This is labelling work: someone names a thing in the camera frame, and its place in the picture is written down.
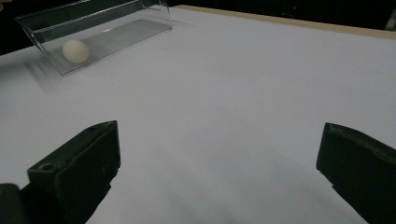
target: wooden table edge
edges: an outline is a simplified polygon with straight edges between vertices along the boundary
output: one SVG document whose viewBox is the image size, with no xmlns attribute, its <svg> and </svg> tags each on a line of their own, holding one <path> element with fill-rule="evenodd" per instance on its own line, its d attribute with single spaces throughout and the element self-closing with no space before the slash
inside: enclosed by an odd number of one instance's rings
<svg viewBox="0 0 396 224">
<path fill-rule="evenodd" d="M 192 7 L 192 6 L 187 6 L 187 5 L 179 5 L 179 6 L 175 6 L 175 8 L 207 12 L 207 13 L 214 13 L 214 14 L 232 16 L 232 17 L 238 17 L 238 18 L 245 18 L 245 19 L 250 19 L 250 20 L 255 20 L 255 21 L 269 21 L 269 22 L 275 22 L 275 23 L 281 23 L 281 24 L 287 24 L 287 25 L 295 25 L 295 26 L 301 26 L 301 27 L 307 27 L 307 28 L 313 28 L 313 29 L 319 29 L 319 30 L 334 31 L 334 32 L 338 32 L 338 33 L 353 34 L 353 35 L 366 35 L 366 36 L 396 40 L 396 32 L 391 32 L 391 31 L 382 31 L 382 30 L 373 30 L 373 29 L 366 29 L 366 28 L 360 28 L 360 27 L 334 25 L 334 24 L 327 24 L 327 23 L 314 22 L 314 21 L 299 21 L 299 20 L 293 20 L 293 19 L 263 16 L 263 15 L 244 13 L 244 12 L 235 12 L 235 11 L 214 9 L 214 8 L 208 8 L 208 7 Z"/>
</svg>

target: transparent acrylic box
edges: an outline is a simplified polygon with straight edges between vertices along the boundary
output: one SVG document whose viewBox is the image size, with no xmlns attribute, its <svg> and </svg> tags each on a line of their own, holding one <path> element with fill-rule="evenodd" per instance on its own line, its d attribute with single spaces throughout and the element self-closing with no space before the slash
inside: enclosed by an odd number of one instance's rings
<svg viewBox="0 0 396 224">
<path fill-rule="evenodd" d="M 61 75 L 172 28 L 166 0 L 83 0 L 16 21 Z M 70 40 L 82 62 L 65 55 Z"/>
</svg>

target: ping pong ball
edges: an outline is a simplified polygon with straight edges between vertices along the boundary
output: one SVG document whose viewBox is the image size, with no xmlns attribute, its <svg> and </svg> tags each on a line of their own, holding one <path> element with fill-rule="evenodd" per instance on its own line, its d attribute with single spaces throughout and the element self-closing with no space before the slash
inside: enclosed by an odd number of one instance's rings
<svg viewBox="0 0 396 224">
<path fill-rule="evenodd" d="M 64 57 L 71 63 L 83 63 L 90 54 L 87 46 L 76 39 L 64 43 L 62 51 L 64 52 Z"/>
</svg>

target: table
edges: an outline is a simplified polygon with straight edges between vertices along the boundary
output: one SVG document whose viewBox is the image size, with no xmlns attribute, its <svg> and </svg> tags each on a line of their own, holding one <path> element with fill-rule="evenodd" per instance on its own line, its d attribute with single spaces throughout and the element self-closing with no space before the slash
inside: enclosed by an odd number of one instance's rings
<svg viewBox="0 0 396 224">
<path fill-rule="evenodd" d="M 0 182 L 116 119 L 88 223 L 364 223 L 315 168 L 325 122 L 396 147 L 396 41 L 170 8 L 174 28 L 61 77 L 0 58 Z"/>
</svg>

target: screw hole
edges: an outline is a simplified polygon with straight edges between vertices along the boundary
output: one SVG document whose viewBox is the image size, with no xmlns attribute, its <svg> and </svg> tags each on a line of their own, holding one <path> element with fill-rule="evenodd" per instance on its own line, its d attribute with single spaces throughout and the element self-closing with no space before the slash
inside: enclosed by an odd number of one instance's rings
<svg viewBox="0 0 396 224">
<path fill-rule="evenodd" d="M 51 163 L 42 164 L 40 169 L 44 170 L 44 171 L 50 171 L 53 169 L 53 164 L 51 164 Z"/>
</svg>

